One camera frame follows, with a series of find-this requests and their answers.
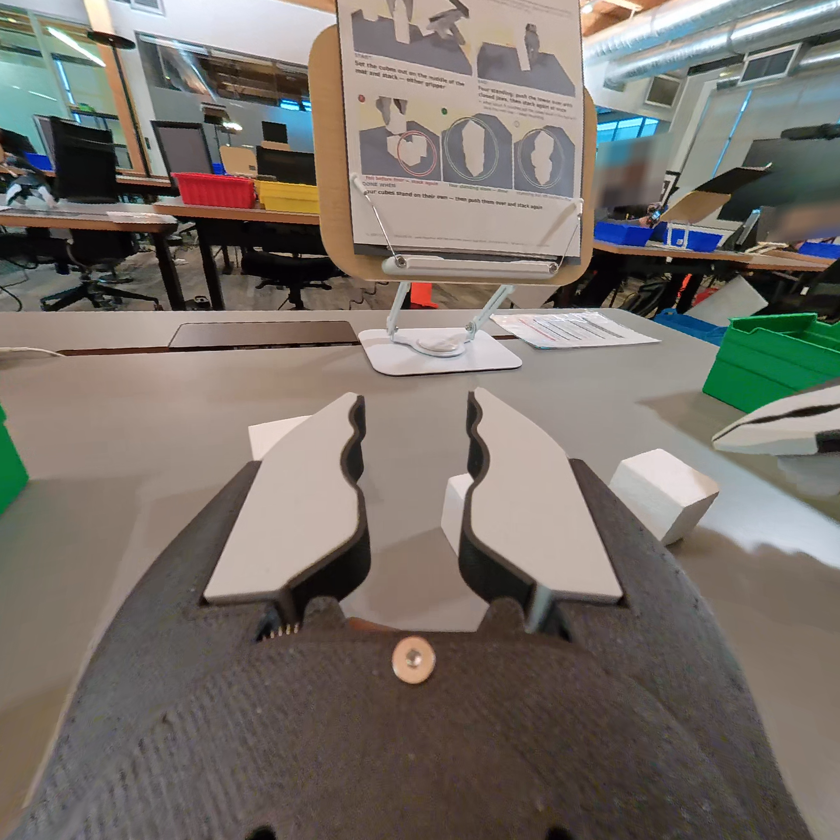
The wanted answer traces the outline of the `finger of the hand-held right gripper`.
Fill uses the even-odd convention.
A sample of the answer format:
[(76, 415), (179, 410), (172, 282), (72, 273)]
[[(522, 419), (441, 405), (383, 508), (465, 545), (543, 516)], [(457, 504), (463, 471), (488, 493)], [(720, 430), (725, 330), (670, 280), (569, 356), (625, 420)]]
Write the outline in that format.
[(712, 446), (721, 452), (747, 455), (835, 454), (839, 449), (839, 413), (753, 418), (721, 430)]
[(813, 417), (833, 412), (838, 407), (839, 380), (827, 381), (757, 408), (724, 427), (722, 431), (732, 431), (742, 425), (766, 424), (789, 417)]

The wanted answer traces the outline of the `printed instruction sheet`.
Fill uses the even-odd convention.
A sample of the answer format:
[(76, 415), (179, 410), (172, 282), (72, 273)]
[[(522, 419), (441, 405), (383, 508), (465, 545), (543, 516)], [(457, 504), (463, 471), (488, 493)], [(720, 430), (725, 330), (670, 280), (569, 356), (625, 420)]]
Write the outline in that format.
[(337, 2), (353, 241), (578, 257), (578, 2)]

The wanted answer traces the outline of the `wooden office desk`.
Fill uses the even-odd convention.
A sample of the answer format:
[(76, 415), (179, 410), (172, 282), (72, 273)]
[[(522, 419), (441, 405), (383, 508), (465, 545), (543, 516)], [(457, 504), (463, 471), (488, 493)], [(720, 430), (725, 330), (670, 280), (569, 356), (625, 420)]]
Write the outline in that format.
[(81, 229), (116, 230), (121, 233), (148, 235), (154, 246), (166, 299), (174, 311), (186, 310), (182, 286), (177, 275), (167, 237), (177, 227), (177, 220), (154, 211), (140, 210), (139, 205), (124, 205), (123, 209), (108, 209), (106, 205), (84, 205), (79, 212), (67, 206), (47, 211), (22, 206), (4, 207), (2, 228), (14, 228), (14, 233), (2, 232), (2, 261), (20, 269), (39, 265), (54, 265), (53, 258), (43, 255), (41, 248), (50, 238), (68, 239), (71, 231)]
[(729, 280), (736, 275), (821, 275), (838, 260), (802, 255), (773, 248), (765, 253), (739, 253), (725, 250), (699, 252), (661, 244), (617, 245), (596, 240), (592, 259), (585, 273), (587, 283), (578, 290), (574, 302), (585, 308), (598, 308), (628, 278), (653, 283), (653, 300), (636, 314), (658, 314), (676, 307), (687, 312), (706, 278)]
[(239, 248), (243, 255), (261, 248), (275, 257), (289, 254), (292, 263), (325, 267), (317, 213), (269, 211), (259, 208), (184, 204), (181, 198), (167, 198), (152, 204), (155, 212), (192, 222), (203, 263), (211, 309), (224, 311), (225, 300), (214, 256), (214, 247)]

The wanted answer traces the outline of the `black office chair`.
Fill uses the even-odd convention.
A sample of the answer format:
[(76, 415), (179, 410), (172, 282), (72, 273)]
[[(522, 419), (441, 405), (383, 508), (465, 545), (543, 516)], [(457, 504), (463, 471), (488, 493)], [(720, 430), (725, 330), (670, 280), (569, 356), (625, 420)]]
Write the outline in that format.
[(120, 263), (137, 253), (131, 233), (81, 229), (71, 231), (68, 239), (50, 238), (41, 250), (44, 256), (53, 258), (56, 272), (68, 273), (71, 267), (80, 271), (77, 286), (40, 299), (40, 308), (44, 312), (65, 310), (82, 301), (88, 301), (95, 309), (110, 311), (126, 300), (150, 302), (153, 310), (163, 310), (156, 297), (120, 290), (93, 276), (96, 270), (114, 271)]
[(330, 291), (329, 281), (343, 276), (329, 257), (284, 256), (254, 249), (243, 251), (241, 270), (243, 275), (259, 279), (258, 290), (287, 289), (287, 302), (296, 311), (306, 310), (301, 296), (305, 288)]

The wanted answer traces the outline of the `brown cardboard flap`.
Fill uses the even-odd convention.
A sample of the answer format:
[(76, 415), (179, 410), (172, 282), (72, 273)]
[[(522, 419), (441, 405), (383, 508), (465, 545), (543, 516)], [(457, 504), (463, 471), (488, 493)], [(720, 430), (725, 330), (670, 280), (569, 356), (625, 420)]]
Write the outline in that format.
[(697, 225), (718, 211), (740, 188), (770, 173), (772, 163), (764, 166), (738, 166), (699, 185), (675, 204), (669, 205), (659, 221), (669, 224)]

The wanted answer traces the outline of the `printed paper sheet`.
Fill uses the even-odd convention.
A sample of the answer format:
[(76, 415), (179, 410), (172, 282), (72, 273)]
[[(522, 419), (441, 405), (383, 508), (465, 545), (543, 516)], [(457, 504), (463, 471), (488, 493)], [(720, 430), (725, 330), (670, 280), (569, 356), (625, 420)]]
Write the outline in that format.
[(491, 320), (537, 350), (632, 347), (660, 343), (595, 311), (496, 313)]

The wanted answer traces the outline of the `black computer monitor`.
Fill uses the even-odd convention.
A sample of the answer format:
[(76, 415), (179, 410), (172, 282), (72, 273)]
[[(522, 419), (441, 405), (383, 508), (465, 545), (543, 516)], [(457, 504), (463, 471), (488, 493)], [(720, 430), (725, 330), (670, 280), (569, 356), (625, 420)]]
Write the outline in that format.
[(755, 140), (743, 163), (771, 164), (769, 172), (731, 195), (717, 218), (742, 222), (760, 207), (779, 207), (839, 198), (839, 139)]
[(258, 176), (278, 182), (315, 186), (314, 154), (281, 150), (263, 144), (255, 147)]
[(54, 143), (53, 193), (73, 203), (117, 203), (117, 156), (112, 133), (50, 117)]
[(174, 174), (214, 174), (214, 165), (201, 123), (152, 120), (165, 169)]

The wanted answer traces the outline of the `green plastic bin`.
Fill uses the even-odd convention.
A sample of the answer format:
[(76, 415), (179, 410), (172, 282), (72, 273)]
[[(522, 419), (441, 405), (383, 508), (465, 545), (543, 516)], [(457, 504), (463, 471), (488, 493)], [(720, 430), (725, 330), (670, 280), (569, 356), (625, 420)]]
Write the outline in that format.
[(731, 320), (702, 391), (742, 412), (839, 376), (839, 324), (813, 312)]
[(5, 513), (27, 483), (28, 472), (7, 429), (7, 417), (1, 408), (1, 513)]

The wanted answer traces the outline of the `silver ceiling duct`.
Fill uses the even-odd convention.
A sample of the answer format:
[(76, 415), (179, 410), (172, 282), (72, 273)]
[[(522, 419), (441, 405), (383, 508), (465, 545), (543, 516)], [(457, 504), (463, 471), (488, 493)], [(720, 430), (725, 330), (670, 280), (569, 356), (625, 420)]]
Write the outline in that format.
[(584, 39), (586, 73), (623, 84), (838, 30), (838, 1), (666, 2)]

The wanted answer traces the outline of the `white hard foam cube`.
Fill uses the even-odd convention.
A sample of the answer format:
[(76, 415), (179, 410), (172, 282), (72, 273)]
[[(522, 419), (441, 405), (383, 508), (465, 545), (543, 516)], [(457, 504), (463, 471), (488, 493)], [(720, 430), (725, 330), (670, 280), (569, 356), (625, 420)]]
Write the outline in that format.
[(251, 460), (261, 461), (290, 431), (309, 420), (309, 415), (282, 418), (248, 426)]
[(473, 479), (469, 473), (451, 476), (448, 479), (444, 493), (444, 506), (440, 528), (455, 556), (459, 555), (466, 493), (472, 483)]
[(712, 478), (661, 448), (620, 462), (608, 487), (664, 546), (687, 536), (719, 493)]

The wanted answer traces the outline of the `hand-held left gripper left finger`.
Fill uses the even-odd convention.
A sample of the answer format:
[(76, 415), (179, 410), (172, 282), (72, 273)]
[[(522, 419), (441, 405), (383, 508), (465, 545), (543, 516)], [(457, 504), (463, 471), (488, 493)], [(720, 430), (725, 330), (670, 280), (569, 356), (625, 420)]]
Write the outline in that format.
[(284, 621), (296, 622), (313, 598), (341, 601), (367, 577), (364, 398), (348, 392), (309, 416), (256, 461), (207, 603), (275, 602)]

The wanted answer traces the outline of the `black floor lamp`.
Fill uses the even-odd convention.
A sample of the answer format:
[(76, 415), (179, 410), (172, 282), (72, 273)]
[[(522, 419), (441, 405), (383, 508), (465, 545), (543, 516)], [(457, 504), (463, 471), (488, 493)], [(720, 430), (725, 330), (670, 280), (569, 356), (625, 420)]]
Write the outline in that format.
[(130, 126), (130, 133), (126, 128), (125, 139), (129, 148), (129, 157), (132, 162), (133, 172), (148, 176), (151, 174), (148, 155), (145, 150), (143, 132), (134, 106), (133, 96), (128, 80), (125, 76), (121, 53), (136, 48), (136, 44), (129, 38), (122, 37), (106, 31), (90, 30), (87, 32), (88, 39), (98, 46), (107, 47), (111, 52), (111, 58), (106, 65), (108, 83), (112, 89), (116, 104), (125, 111), (119, 112), (121, 123), (127, 122)]

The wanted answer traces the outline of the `yellow plastic bin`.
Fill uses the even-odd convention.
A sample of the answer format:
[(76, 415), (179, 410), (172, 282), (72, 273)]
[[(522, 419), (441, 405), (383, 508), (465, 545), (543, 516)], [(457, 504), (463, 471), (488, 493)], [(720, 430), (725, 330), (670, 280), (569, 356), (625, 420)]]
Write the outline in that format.
[(267, 211), (291, 214), (316, 214), (319, 190), (316, 185), (255, 180), (259, 204)]

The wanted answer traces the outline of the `white panel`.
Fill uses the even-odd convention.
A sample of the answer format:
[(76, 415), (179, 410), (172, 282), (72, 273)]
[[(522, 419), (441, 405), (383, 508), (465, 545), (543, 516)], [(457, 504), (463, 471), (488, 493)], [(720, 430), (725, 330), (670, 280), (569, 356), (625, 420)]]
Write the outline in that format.
[(736, 275), (686, 314), (714, 327), (726, 328), (731, 320), (751, 317), (767, 306), (768, 301), (743, 276)]

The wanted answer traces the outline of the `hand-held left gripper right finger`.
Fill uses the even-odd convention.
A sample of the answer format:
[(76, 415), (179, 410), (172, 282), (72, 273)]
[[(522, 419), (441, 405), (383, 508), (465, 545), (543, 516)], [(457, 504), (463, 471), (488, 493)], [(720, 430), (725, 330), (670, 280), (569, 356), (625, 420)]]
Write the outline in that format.
[(560, 602), (618, 606), (623, 587), (564, 449), (484, 387), (467, 397), (458, 570), (483, 602), (519, 604), (537, 632)]

